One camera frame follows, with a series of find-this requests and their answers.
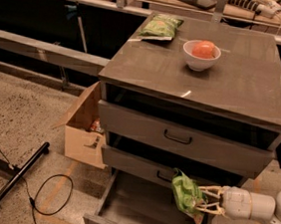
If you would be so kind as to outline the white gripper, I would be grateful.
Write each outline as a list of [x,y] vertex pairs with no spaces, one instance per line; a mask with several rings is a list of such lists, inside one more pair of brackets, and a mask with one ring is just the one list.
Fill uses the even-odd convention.
[[198,204],[196,210],[211,215],[226,215],[230,219],[249,219],[251,217],[251,195],[248,191],[238,187],[228,187],[222,190],[221,186],[200,186],[199,189],[213,198],[220,199],[222,195],[222,206],[219,202]]

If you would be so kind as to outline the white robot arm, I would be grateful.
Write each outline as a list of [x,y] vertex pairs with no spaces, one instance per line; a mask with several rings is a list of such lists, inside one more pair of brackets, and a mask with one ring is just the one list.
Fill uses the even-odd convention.
[[232,186],[200,186],[199,190],[209,202],[196,204],[196,210],[231,220],[281,224],[281,191],[272,197]]

